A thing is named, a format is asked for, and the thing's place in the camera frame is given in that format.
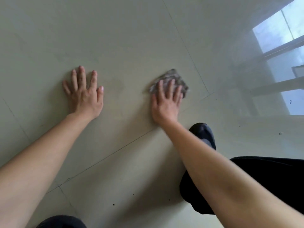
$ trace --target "crumpled cloth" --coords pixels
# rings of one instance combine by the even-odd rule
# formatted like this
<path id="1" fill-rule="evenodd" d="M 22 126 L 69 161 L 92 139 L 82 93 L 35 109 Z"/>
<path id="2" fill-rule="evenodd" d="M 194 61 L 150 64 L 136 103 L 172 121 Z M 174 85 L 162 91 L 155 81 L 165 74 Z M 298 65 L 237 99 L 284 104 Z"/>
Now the crumpled cloth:
<path id="1" fill-rule="evenodd" d="M 183 93 L 183 98 L 186 97 L 186 93 L 188 91 L 188 86 L 184 82 L 184 80 L 179 76 L 177 73 L 176 69 L 171 69 L 167 71 L 165 74 L 161 75 L 158 79 L 156 79 L 153 83 L 153 85 L 150 87 L 149 92 L 151 94 L 156 94 L 158 93 L 158 88 L 157 88 L 157 83 L 160 80 L 164 80 L 164 91 L 166 92 L 168 89 L 168 85 L 172 79 L 175 79 L 175 84 L 174 84 L 174 91 L 178 86 L 182 86 L 183 88 L 181 89 L 181 92 Z"/>

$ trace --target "hand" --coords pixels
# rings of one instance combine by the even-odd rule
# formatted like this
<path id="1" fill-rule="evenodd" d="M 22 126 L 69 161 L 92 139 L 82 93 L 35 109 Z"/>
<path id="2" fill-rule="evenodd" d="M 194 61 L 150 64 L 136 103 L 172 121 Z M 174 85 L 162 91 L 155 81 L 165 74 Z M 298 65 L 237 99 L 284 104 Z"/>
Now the hand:
<path id="1" fill-rule="evenodd" d="M 183 99 L 182 86 L 174 91 L 175 80 L 171 80 L 168 90 L 164 92 L 163 80 L 158 82 L 158 96 L 152 95 L 152 117 L 160 126 L 167 122 L 177 122 L 179 106 Z"/>
<path id="2" fill-rule="evenodd" d="M 78 67 L 77 73 L 72 70 L 71 82 L 72 86 L 66 80 L 62 82 L 71 113 L 89 121 L 97 118 L 103 107 L 103 86 L 97 88 L 97 72 L 92 71 L 89 89 L 83 66 Z"/>

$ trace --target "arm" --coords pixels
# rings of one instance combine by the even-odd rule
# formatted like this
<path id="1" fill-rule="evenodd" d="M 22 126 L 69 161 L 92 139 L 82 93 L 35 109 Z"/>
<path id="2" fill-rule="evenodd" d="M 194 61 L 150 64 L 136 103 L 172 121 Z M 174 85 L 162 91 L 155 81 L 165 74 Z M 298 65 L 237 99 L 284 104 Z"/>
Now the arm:
<path id="1" fill-rule="evenodd" d="M 26 226 L 74 141 L 102 110 L 103 89 L 96 89 L 96 71 L 89 89 L 83 67 L 78 80 L 72 71 L 71 80 L 72 86 L 64 81 L 63 89 L 72 113 L 0 169 L 0 227 Z"/>
<path id="2" fill-rule="evenodd" d="M 180 89 L 152 97 L 152 116 L 173 142 L 194 184 L 224 227 L 304 227 L 304 216 L 177 122 Z"/>

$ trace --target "floor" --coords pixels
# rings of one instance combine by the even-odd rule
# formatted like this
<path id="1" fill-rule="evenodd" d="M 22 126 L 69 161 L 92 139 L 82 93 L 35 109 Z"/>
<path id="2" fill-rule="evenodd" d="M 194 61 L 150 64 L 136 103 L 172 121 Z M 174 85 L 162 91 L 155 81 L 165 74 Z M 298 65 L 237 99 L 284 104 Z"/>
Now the floor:
<path id="1" fill-rule="evenodd" d="M 81 134 L 28 227 L 222 227 L 180 197 L 185 171 L 151 120 L 151 81 L 190 87 L 180 122 L 218 152 L 304 158 L 304 0 L 0 0 L 0 165 L 67 114 L 61 81 L 97 70 L 101 116 Z"/>

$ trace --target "finger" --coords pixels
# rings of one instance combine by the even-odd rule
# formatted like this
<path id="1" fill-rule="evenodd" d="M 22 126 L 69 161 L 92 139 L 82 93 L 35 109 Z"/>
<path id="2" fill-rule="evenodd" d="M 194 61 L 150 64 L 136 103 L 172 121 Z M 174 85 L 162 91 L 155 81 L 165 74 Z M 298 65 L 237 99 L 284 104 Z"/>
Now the finger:
<path id="1" fill-rule="evenodd" d="M 156 109 L 157 108 L 157 100 L 156 100 L 156 95 L 153 94 L 151 96 L 151 106 L 152 106 L 152 109 Z"/>
<path id="2" fill-rule="evenodd" d="M 183 94 L 180 94 L 179 100 L 178 100 L 178 102 L 177 102 L 177 107 L 178 107 L 178 108 L 180 107 L 180 104 L 181 104 L 182 99 L 183 99 Z"/>
<path id="3" fill-rule="evenodd" d="M 69 88 L 69 84 L 67 83 L 66 80 L 64 80 L 64 81 L 62 82 L 62 87 L 63 87 L 63 91 L 65 92 L 65 94 L 66 94 L 67 96 L 69 96 L 69 95 L 71 94 L 71 91 L 70 91 L 70 88 Z"/>
<path id="4" fill-rule="evenodd" d="M 99 86 L 97 89 L 97 102 L 103 103 L 103 86 Z"/>
<path id="5" fill-rule="evenodd" d="M 76 70 L 72 70 L 72 72 L 71 72 L 71 81 L 72 81 L 72 91 L 76 92 L 78 90 Z"/>
<path id="6" fill-rule="evenodd" d="M 91 75 L 90 89 L 96 90 L 96 88 L 97 88 L 97 72 L 93 70 Z"/>
<path id="7" fill-rule="evenodd" d="M 175 90 L 175 93 L 174 93 L 174 96 L 173 96 L 173 101 L 174 101 L 175 103 L 177 103 L 178 100 L 179 100 L 179 97 L 180 97 L 181 89 L 182 89 L 182 88 L 183 88 L 183 86 L 178 86 L 178 87 L 176 88 L 176 90 Z"/>
<path id="8" fill-rule="evenodd" d="M 85 68 L 83 66 L 78 67 L 78 88 L 87 88 L 87 79 L 85 74 Z"/>
<path id="9" fill-rule="evenodd" d="M 175 79 L 172 79 L 169 83 L 169 87 L 167 89 L 167 93 L 166 93 L 166 97 L 168 99 L 172 99 L 173 98 L 173 90 L 174 90 L 174 84 L 175 84 Z"/>
<path id="10" fill-rule="evenodd" d="M 158 82 L 158 102 L 161 102 L 163 99 L 165 99 L 164 81 L 160 80 Z"/>

